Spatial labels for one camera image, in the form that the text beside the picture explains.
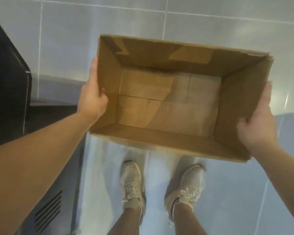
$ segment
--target beige sneaker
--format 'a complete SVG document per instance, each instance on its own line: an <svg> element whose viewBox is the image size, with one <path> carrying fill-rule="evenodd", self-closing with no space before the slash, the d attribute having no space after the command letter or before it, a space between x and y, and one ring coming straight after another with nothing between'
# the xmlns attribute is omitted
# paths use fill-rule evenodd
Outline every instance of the beige sneaker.
<svg viewBox="0 0 294 235"><path fill-rule="evenodd" d="M133 161L126 161L122 163L120 172L120 184L123 191L123 209L141 207L141 214L139 224L143 222L143 217L146 211L146 202L140 191L140 183L142 177L140 169Z"/></svg>
<svg viewBox="0 0 294 235"><path fill-rule="evenodd" d="M205 187L204 172L202 165L191 166L182 176L179 188L165 198L165 209L172 223L175 204L184 203L194 211L194 205Z"/></svg>

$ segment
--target foot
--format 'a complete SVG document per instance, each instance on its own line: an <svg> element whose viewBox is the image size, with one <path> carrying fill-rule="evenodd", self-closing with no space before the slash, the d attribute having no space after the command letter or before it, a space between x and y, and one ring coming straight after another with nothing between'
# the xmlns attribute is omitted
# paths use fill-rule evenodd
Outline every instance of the foot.
<svg viewBox="0 0 294 235"><path fill-rule="evenodd" d="M142 224L143 217L146 211L146 202L140 190L142 177L140 169L133 161L123 162L120 172L120 184L123 191L123 209L141 208L139 224Z"/></svg>
<svg viewBox="0 0 294 235"><path fill-rule="evenodd" d="M195 203L205 187L204 167L202 165L191 166L182 176L179 188L165 198L165 209L169 219L174 223L174 206L184 203L194 211Z"/></svg>

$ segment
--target person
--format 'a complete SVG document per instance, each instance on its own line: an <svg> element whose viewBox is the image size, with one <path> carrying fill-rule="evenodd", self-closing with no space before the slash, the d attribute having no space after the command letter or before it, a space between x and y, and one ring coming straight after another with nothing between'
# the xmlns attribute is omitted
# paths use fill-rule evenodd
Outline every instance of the person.
<svg viewBox="0 0 294 235"><path fill-rule="evenodd" d="M106 110L108 98L97 83L98 58L82 87L78 109L32 134L0 146L0 234L13 234L55 181L83 135ZM263 167L274 188L294 217L294 158L278 146L275 118L269 103L267 82L249 121L241 119L237 130L242 143ZM165 198L176 234L206 234L193 207L203 189L204 169L191 166L179 188ZM120 173L124 212L109 235L139 233L146 203L140 191L141 174L135 162L124 162Z"/></svg>

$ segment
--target vent slot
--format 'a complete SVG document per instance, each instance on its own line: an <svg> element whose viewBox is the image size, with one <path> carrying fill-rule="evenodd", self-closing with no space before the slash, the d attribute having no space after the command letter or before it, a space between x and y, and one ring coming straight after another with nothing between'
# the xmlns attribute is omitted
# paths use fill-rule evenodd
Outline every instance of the vent slot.
<svg viewBox="0 0 294 235"><path fill-rule="evenodd" d="M41 234L60 213L62 190L34 215L35 234Z"/></svg>

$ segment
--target person's right arm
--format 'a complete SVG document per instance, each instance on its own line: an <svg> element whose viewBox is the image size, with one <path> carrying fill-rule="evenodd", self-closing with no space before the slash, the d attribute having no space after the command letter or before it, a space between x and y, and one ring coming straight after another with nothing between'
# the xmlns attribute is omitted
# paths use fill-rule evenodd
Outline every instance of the person's right arm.
<svg viewBox="0 0 294 235"><path fill-rule="evenodd" d="M294 157L278 145L276 122L270 111L272 85L267 82L257 109L237 125L239 138L265 170L272 185L294 217Z"/></svg>

